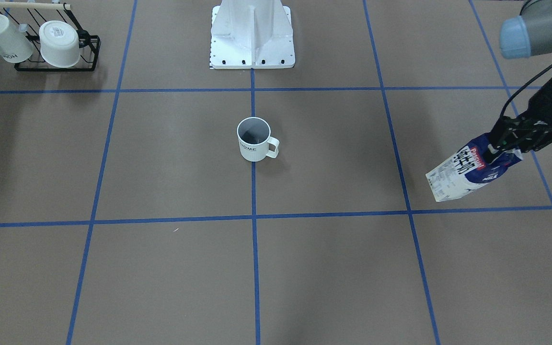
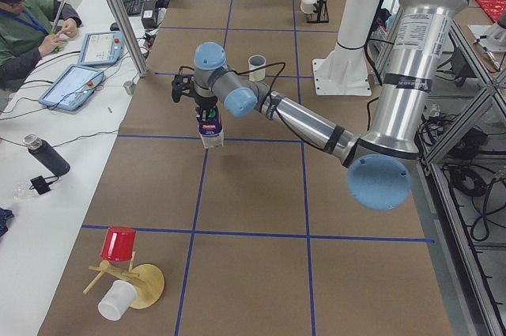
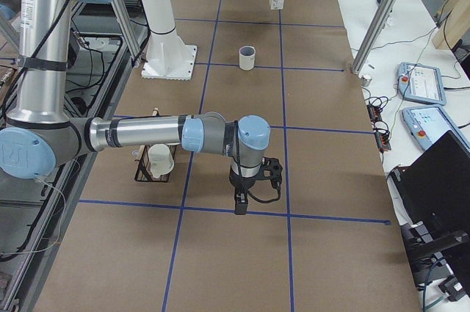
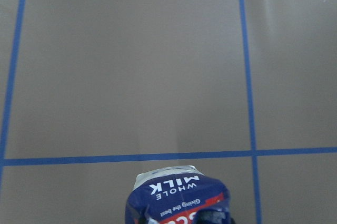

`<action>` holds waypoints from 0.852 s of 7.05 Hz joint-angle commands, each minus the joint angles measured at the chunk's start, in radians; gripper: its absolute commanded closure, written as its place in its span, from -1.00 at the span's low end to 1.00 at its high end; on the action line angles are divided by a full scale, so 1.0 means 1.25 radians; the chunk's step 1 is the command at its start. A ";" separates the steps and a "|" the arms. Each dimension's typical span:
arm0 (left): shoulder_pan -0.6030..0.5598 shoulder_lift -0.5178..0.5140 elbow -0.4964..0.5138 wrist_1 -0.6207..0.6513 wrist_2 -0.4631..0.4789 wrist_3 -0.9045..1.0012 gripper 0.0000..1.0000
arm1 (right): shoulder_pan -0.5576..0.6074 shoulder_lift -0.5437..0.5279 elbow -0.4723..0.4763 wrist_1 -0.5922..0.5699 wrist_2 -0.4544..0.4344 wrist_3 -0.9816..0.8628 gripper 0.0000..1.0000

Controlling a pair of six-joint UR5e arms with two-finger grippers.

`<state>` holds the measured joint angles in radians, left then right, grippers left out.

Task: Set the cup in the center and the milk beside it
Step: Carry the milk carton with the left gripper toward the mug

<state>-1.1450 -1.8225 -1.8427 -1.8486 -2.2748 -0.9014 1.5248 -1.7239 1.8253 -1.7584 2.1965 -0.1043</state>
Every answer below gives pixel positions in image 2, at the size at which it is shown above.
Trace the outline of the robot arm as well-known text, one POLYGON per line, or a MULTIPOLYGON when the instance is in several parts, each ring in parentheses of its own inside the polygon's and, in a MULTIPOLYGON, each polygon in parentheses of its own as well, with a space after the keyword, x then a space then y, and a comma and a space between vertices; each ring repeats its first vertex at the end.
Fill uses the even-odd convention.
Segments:
POLYGON ((224 48, 200 44, 192 74, 172 81, 172 99, 194 99, 199 120, 222 103, 235 117, 258 111, 300 140, 337 157, 348 188, 362 205, 390 210, 404 203, 418 149, 414 136, 455 15, 469 0, 399 0, 399 25, 370 129, 355 135, 295 103, 262 81, 241 77, 227 65, 224 48))

